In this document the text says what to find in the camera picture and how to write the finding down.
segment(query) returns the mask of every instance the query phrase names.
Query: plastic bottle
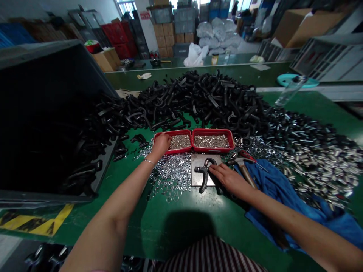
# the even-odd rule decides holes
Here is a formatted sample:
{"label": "plastic bottle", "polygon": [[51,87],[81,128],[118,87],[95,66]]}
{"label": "plastic bottle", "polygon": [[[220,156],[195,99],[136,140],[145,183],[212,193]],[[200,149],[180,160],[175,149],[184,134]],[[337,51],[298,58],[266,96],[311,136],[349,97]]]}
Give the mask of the plastic bottle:
{"label": "plastic bottle", "polygon": [[226,50],[225,57],[224,57],[224,64],[223,65],[227,65],[228,64],[228,62],[230,60],[230,55],[231,55],[231,51]]}
{"label": "plastic bottle", "polygon": [[278,100],[275,102],[275,108],[282,108],[285,106],[291,98],[301,89],[301,87],[307,82],[306,76],[296,76],[292,79],[290,84],[281,93]]}

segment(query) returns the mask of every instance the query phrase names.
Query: small jar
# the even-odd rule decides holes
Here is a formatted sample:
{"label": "small jar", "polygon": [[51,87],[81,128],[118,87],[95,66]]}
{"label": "small jar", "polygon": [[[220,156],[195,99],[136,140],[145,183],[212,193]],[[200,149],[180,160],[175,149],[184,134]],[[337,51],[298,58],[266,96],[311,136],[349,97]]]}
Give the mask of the small jar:
{"label": "small jar", "polygon": [[212,54],[212,65],[217,65],[218,57],[219,57],[219,53],[213,53]]}

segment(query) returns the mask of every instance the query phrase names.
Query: hammer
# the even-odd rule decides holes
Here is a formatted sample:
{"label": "hammer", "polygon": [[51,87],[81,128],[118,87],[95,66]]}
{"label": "hammer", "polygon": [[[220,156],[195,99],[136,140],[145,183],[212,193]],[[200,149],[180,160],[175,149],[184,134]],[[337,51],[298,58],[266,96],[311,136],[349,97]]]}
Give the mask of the hammer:
{"label": "hammer", "polygon": [[[245,180],[248,182],[248,184],[250,184],[252,186],[252,188],[254,189],[258,189],[256,183],[253,181],[250,173],[247,170],[247,167],[245,165],[245,161],[250,161],[253,162],[253,160],[244,158],[244,157],[237,157],[237,153],[234,153],[232,155],[232,158],[227,161],[227,165],[231,166],[234,164],[237,164],[239,166],[239,170],[241,171],[242,175],[244,176]],[[269,219],[268,217],[266,217],[267,222],[270,225],[270,231],[271,234],[273,236],[273,239],[275,240],[276,244],[278,244],[282,249],[287,249],[289,248],[289,243],[284,235],[284,233],[282,232],[281,228],[276,225],[271,219]]]}

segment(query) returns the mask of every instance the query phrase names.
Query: black plastic bin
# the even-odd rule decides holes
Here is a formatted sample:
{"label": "black plastic bin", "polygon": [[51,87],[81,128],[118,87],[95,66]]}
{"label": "black plastic bin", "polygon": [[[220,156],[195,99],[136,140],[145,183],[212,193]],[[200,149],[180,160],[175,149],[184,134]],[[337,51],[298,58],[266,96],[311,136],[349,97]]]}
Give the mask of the black plastic bin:
{"label": "black plastic bin", "polygon": [[[100,93],[118,97],[84,45],[78,40],[69,40],[2,49],[0,81],[3,85],[0,207],[9,208],[13,204],[24,208],[28,203],[28,207],[34,208],[37,204],[92,201],[94,196],[60,194],[56,190],[63,173],[52,170],[59,169],[56,166],[62,158],[58,159],[57,152],[53,154],[49,150],[64,150],[68,148],[66,142],[73,148],[71,143],[77,139],[46,138],[55,135],[52,129],[59,126],[54,126],[58,121],[53,119],[55,116],[70,120],[66,124],[67,132],[76,130],[76,120],[81,120],[91,108],[85,106],[89,101],[96,102]],[[115,139],[94,160],[103,161],[102,169],[91,183],[94,192],[105,175],[114,147]],[[64,168],[68,167],[67,163],[64,162]]]}

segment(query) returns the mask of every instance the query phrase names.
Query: metal plate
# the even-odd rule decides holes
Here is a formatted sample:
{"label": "metal plate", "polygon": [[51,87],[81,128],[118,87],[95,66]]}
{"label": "metal plate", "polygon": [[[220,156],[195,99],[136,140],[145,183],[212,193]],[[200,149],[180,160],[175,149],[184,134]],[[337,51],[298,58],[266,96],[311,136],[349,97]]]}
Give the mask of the metal plate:
{"label": "metal plate", "polygon": [[[212,154],[192,154],[191,155],[191,164],[192,164],[192,186],[201,186],[203,183],[203,174],[194,172],[195,167],[197,166],[204,166],[204,162],[206,158],[211,158],[216,161],[219,165],[222,163],[220,155],[212,155]],[[214,182],[212,181],[211,177],[208,173],[208,182],[207,186],[215,186]]]}

